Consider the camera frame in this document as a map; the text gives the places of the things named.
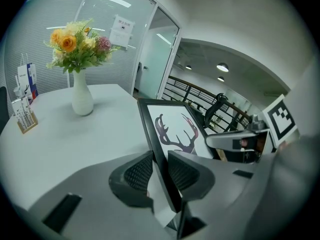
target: chair backrest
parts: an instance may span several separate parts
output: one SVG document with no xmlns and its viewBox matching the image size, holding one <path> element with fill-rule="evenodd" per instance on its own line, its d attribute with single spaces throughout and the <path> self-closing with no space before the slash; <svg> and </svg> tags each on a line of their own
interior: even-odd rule
<svg viewBox="0 0 320 240">
<path fill-rule="evenodd" d="M 7 107 L 7 89 L 6 87 L 0 87 L 0 134 L 9 121 L 9 112 Z"/>
</svg>

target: white vase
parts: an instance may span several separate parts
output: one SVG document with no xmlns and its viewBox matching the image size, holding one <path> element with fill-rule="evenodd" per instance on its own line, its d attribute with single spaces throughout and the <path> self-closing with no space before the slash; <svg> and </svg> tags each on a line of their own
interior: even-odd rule
<svg viewBox="0 0 320 240">
<path fill-rule="evenodd" d="M 86 70 L 79 73 L 74 70 L 73 79 L 72 108 L 79 116 L 89 115 L 94 110 L 94 99 L 86 84 Z"/>
</svg>

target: door frame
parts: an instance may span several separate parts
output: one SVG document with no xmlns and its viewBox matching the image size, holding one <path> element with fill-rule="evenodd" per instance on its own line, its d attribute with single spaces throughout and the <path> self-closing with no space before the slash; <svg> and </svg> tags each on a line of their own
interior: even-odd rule
<svg viewBox="0 0 320 240">
<path fill-rule="evenodd" d="M 172 65 L 174 63 L 174 59 L 176 57 L 176 53 L 177 53 L 177 50 L 178 50 L 178 47 L 180 45 L 180 41 L 181 41 L 181 38 L 182 38 L 182 29 L 183 28 L 182 28 L 181 24 L 177 21 L 177 19 L 162 4 L 160 4 L 157 0 L 150 0 L 150 1 L 153 1 L 155 3 L 155 6 L 154 6 L 154 9 L 153 9 L 153 11 L 151 13 L 150 19 L 149 19 L 149 21 L 147 23 L 147 26 L 145 28 L 145 32 L 143 34 L 141 44 L 140 44 L 140 46 L 138 48 L 139 51 L 138 51 L 138 55 L 136 57 L 135 68 L 134 68 L 133 75 L 132 75 L 133 77 L 132 77 L 132 86 L 131 86 L 130 94 L 131 94 L 131 96 L 134 94 L 134 88 L 135 88 L 136 77 L 137 77 L 138 66 L 139 66 L 139 61 L 140 61 L 140 58 L 141 58 L 142 49 L 144 47 L 144 44 L 145 44 L 145 41 L 146 41 L 146 37 L 147 37 L 147 33 L 148 33 L 149 29 L 150 29 L 151 22 L 154 19 L 154 16 L 155 16 L 155 13 L 156 13 L 157 9 L 159 8 L 179 28 L 178 33 L 176 35 L 176 38 L 174 40 L 174 44 L 173 44 L 173 46 L 171 48 L 171 53 L 170 53 L 168 62 L 166 64 L 166 67 L 165 67 L 165 70 L 164 70 L 164 73 L 163 73 L 163 77 L 162 77 L 161 84 L 160 84 L 160 87 L 159 87 L 159 90 L 158 90 L 158 94 L 156 96 L 156 99 L 159 100 L 159 99 L 162 98 L 162 95 L 164 93 L 164 90 L 165 90 L 165 87 L 166 87 L 166 84 L 167 84 L 167 81 L 168 81 L 168 77 L 169 77 L 170 72 L 171 72 Z"/>
<path fill-rule="evenodd" d="M 137 77 L 137 72 L 138 72 L 138 66 L 139 66 L 142 50 L 144 48 L 144 44 L 146 42 L 146 38 L 147 38 L 148 31 L 150 29 L 150 25 L 151 25 L 151 22 L 152 22 L 152 20 L 153 20 L 153 18 L 155 16 L 155 14 L 156 14 L 157 9 L 158 9 L 158 5 L 157 5 L 157 3 L 155 3 L 153 11 L 152 11 L 151 16 L 150 16 L 150 19 L 149 19 L 148 23 L 146 24 L 145 31 L 144 31 L 144 34 L 143 34 L 143 37 L 142 37 L 142 41 L 141 41 L 140 46 L 138 48 L 139 50 L 138 50 L 138 54 L 136 56 L 136 61 L 135 61 L 134 71 L 133 71 L 133 77 L 132 77 L 132 86 L 131 86 L 131 92 L 130 92 L 131 96 L 133 96 L 133 94 L 134 94 L 134 88 L 135 88 L 136 77 Z"/>
<path fill-rule="evenodd" d="M 163 74 L 163 77 L 162 77 L 162 80 L 161 80 L 161 84 L 160 84 L 160 87 L 159 87 L 159 90 L 158 90 L 158 94 L 156 95 L 156 99 L 157 100 L 161 100 L 162 95 L 164 94 L 165 87 L 166 87 L 166 84 L 167 84 L 167 81 L 168 81 L 172 66 L 174 64 L 174 60 L 175 60 L 175 57 L 176 57 L 176 54 L 177 54 L 177 51 L 178 51 L 178 47 L 180 45 L 180 41 L 181 41 L 181 38 L 182 38 L 181 33 L 182 33 L 182 29 L 179 28 L 178 33 L 176 34 L 176 37 L 175 37 L 175 40 L 174 40 L 174 44 L 173 44 L 172 49 L 171 49 L 171 53 L 170 53 L 168 62 L 166 64 L 166 67 L 165 67 L 165 70 L 164 70 L 164 74 Z"/>
</svg>

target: deer antler picture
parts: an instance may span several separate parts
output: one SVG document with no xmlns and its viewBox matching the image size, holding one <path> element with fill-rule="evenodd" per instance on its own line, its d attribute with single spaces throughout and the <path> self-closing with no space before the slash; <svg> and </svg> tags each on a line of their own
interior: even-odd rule
<svg viewBox="0 0 320 240">
<path fill-rule="evenodd" d="M 192 151 L 195 148 L 195 140 L 198 138 L 199 133 L 198 133 L 198 129 L 197 127 L 193 124 L 193 122 L 190 120 L 190 118 L 188 118 L 187 116 L 185 116 L 184 114 L 181 114 L 183 116 L 183 118 L 187 121 L 187 123 L 191 126 L 191 129 L 194 132 L 194 136 L 192 138 L 190 138 L 190 136 L 188 135 L 188 133 L 184 130 L 185 134 L 187 135 L 187 137 L 190 140 L 190 144 L 189 146 L 185 146 L 182 144 L 182 142 L 180 141 L 178 135 L 176 135 L 176 138 L 178 139 L 179 142 L 174 142 L 174 141 L 170 141 L 167 132 L 169 130 L 169 127 L 165 127 L 166 125 L 163 123 L 162 121 L 162 116 L 163 114 L 160 114 L 159 117 L 157 117 L 155 119 L 154 125 L 156 128 L 156 131 L 159 134 L 159 139 L 161 141 L 162 144 L 164 145 L 175 145 L 177 147 L 179 147 L 180 149 L 182 149 L 182 151 L 187 152 L 187 153 L 192 153 Z"/>
</svg>

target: white table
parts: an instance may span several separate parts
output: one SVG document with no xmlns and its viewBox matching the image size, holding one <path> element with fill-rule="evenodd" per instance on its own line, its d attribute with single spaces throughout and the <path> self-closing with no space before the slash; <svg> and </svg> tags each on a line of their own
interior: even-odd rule
<svg viewBox="0 0 320 240">
<path fill-rule="evenodd" d="M 137 101 L 117 84 L 89 85 L 92 114 L 73 112 L 72 88 L 39 95 L 38 125 L 22 134 L 10 118 L 0 136 L 0 176 L 11 201 L 29 209 L 74 172 L 149 150 Z"/>
</svg>

